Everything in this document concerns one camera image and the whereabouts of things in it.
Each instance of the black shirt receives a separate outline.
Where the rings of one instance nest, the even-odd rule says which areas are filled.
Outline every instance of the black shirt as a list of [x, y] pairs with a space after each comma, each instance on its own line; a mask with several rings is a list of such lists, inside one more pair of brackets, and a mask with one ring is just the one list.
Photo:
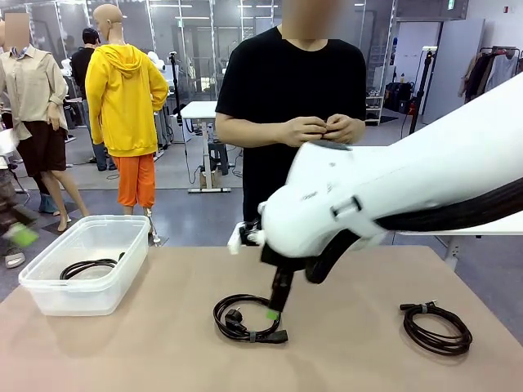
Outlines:
[[[329, 40], [303, 51], [278, 28], [243, 41], [232, 52], [216, 111], [252, 123], [285, 123], [333, 114], [365, 120], [366, 67], [360, 49]], [[285, 184], [297, 149], [268, 145], [244, 149], [244, 219]]]
[[80, 91], [82, 92], [82, 99], [86, 100], [85, 95], [85, 75], [87, 75], [87, 67], [89, 66], [89, 61], [91, 61], [92, 53], [94, 49], [90, 47], [81, 47], [76, 53], [71, 57], [71, 68], [73, 69], [73, 78], [76, 84], [80, 86]]

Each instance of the plastic bin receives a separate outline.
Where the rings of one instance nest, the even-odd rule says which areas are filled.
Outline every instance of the plastic bin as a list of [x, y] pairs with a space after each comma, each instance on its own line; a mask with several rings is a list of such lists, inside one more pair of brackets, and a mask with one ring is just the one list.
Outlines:
[[[101, 316], [114, 312], [149, 250], [145, 216], [88, 216], [49, 245], [20, 272], [20, 284], [49, 316]], [[118, 264], [86, 269], [70, 280], [61, 271], [77, 261], [110, 258]]]

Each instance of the yellow hoodie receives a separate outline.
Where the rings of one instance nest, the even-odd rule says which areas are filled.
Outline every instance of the yellow hoodie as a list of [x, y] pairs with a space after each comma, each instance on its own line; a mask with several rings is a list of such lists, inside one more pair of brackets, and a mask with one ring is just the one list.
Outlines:
[[162, 108], [168, 85], [145, 53], [133, 45], [104, 45], [92, 54], [85, 80], [92, 140], [115, 157], [157, 149], [153, 111]]

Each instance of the orange pants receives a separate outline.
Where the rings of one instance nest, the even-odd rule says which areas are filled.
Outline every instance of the orange pants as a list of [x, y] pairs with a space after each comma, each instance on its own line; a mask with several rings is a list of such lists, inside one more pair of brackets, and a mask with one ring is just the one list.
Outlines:
[[120, 173], [118, 203], [134, 207], [136, 202], [142, 207], [154, 205], [154, 160], [153, 154], [140, 157], [113, 157]]

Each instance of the beige shirt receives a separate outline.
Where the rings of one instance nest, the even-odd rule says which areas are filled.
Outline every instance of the beige shirt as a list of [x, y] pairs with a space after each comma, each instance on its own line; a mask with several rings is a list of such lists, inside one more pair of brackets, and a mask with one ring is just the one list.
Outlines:
[[11, 52], [2, 53], [0, 91], [6, 88], [11, 101], [13, 125], [21, 140], [31, 137], [23, 121], [46, 122], [50, 102], [59, 105], [60, 127], [67, 130], [63, 109], [67, 83], [51, 53], [32, 45], [19, 59]]

